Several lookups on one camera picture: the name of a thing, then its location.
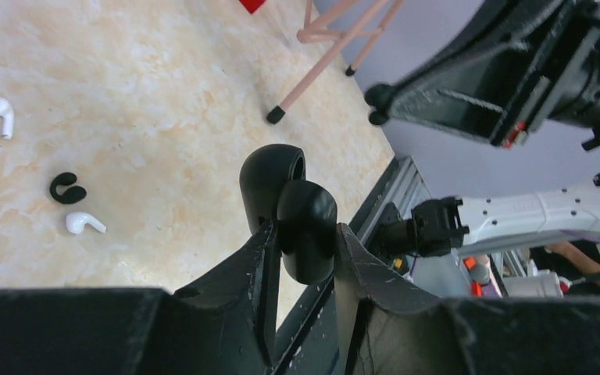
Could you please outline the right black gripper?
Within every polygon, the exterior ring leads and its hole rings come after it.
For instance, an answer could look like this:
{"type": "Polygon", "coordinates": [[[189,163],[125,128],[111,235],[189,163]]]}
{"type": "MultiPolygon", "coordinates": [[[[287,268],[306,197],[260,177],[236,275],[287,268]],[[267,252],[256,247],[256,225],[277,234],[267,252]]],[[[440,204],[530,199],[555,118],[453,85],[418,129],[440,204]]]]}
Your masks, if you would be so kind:
{"type": "Polygon", "coordinates": [[[600,148],[600,1],[482,2],[393,84],[387,115],[505,148],[556,120],[600,148]]]}

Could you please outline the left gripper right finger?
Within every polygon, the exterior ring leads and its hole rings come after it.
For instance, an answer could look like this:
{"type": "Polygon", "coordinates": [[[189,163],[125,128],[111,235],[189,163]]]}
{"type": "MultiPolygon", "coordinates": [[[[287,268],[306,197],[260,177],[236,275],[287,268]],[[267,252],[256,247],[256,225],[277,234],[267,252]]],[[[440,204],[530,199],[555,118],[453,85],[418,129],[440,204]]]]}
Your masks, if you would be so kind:
{"type": "Polygon", "coordinates": [[[343,374],[600,374],[600,297],[439,298],[353,245],[339,224],[343,374]]]}

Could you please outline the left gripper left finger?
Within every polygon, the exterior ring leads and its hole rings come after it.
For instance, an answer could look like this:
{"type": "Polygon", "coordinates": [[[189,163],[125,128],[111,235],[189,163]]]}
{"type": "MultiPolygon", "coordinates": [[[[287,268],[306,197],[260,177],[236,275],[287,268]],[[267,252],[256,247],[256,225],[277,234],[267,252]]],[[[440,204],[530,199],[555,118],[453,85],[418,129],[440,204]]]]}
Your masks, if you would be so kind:
{"type": "Polygon", "coordinates": [[[0,289],[0,374],[268,374],[279,256],[267,221],[174,293],[0,289]]]}

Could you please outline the black earbud charging case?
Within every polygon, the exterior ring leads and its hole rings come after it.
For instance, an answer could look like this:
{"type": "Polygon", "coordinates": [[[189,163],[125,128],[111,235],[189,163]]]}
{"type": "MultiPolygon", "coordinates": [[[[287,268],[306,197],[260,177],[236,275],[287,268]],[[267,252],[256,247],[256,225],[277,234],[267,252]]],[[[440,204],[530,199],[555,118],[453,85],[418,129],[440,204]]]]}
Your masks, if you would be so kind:
{"type": "Polygon", "coordinates": [[[251,232],[277,222],[289,276],[304,285],[326,280],[334,268],[338,205],[329,191],[306,179],[303,150],[286,144],[256,149],[241,167],[239,186],[251,232]]]}

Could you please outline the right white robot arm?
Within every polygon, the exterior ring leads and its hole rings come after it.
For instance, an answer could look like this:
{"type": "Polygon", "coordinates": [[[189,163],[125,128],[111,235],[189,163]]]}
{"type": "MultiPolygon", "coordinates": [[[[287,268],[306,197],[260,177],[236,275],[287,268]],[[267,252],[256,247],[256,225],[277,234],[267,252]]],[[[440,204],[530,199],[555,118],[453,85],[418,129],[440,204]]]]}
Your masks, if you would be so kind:
{"type": "MultiPolygon", "coordinates": [[[[510,148],[544,120],[590,129],[600,150],[600,1],[486,1],[446,47],[396,84],[365,93],[369,120],[418,123],[510,148]]],[[[465,256],[600,238],[600,173],[559,190],[450,196],[383,219],[383,256],[465,256]]]]}

